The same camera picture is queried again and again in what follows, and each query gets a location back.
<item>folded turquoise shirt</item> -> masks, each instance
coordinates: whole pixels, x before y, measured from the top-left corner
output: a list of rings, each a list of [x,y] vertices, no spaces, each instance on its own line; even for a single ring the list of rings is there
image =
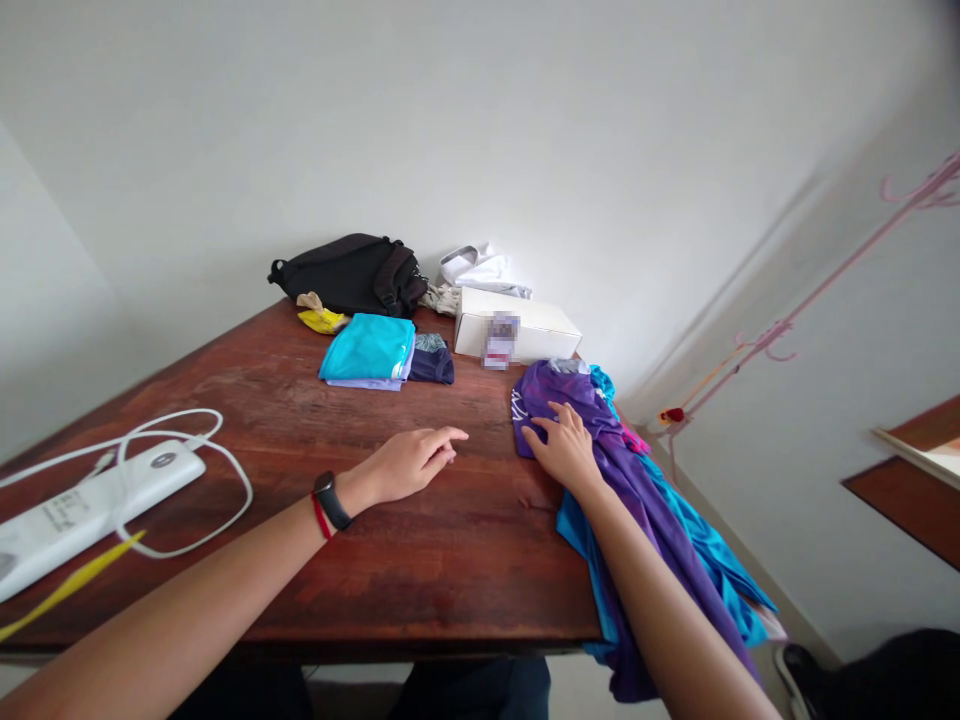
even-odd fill
[[[413,352],[414,333],[409,320],[357,313],[330,343],[320,378],[399,378]]]

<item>forearm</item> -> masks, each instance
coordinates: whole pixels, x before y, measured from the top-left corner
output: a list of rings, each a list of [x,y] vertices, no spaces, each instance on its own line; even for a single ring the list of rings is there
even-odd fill
[[[166,717],[324,543],[306,497],[85,637],[0,702],[0,715]]]
[[[576,496],[671,717],[779,718],[616,493],[597,478]]]

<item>hand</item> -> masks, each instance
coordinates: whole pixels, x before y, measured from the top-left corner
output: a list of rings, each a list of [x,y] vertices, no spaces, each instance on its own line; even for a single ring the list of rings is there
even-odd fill
[[[394,435],[355,468],[337,475],[340,504],[350,517],[356,517],[379,503],[420,492],[457,456],[450,441],[469,437],[454,427]]]
[[[560,422],[547,418],[531,418],[530,422],[547,431],[547,444],[540,442],[536,431],[523,426],[521,432],[537,461],[553,478],[576,495],[595,482],[603,482],[600,468],[593,457],[593,438],[583,427],[583,419],[570,403],[551,402]]]

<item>white box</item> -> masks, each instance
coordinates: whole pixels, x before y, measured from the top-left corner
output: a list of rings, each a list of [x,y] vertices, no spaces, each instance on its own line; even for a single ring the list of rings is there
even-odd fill
[[[556,305],[463,288],[457,307],[453,351],[480,357],[488,318],[494,312],[509,312],[520,317],[513,359],[524,365],[548,358],[571,358],[580,344],[582,336],[577,326]]]

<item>wood grain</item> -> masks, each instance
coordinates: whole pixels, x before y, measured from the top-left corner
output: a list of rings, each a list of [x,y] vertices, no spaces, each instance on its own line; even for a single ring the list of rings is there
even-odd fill
[[[960,438],[960,395],[887,432],[924,451]]]
[[[418,332],[452,345],[453,321],[421,309]],[[408,382],[399,393],[331,388],[317,379],[330,338],[288,300],[111,400],[0,469],[0,477],[65,451],[117,437],[185,408],[225,417],[216,442],[255,488],[247,514],[188,555],[155,561],[128,553],[104,575],[14,635],[6,652],[60,650],[215,548],[306,495],[315,477],[359,462],[396,432],[457,425],[470,434],[456,462],[426,490],[373,508],[285,588],[242,649],[311,659],[377,660],[436,653],[542,652],[600,636],[584,561],[555,531],[561,488],[516,452],[510,390],[522,368],[482,370],[454,355],[456,383]],[[206,418],[174,421],[193,432]],[[152,444],[140,442],[131,454]],[[172,549],[234,514],[243,489],[227,462],[201,449],[207,472],[131,523]],[[3,491],[0,521],[85,475],[93,457]],[[0,625],[25,615],[108,538],[0,605]]]
[[[960,492],[902,458],[891,458],[843,484],[960,570]]]

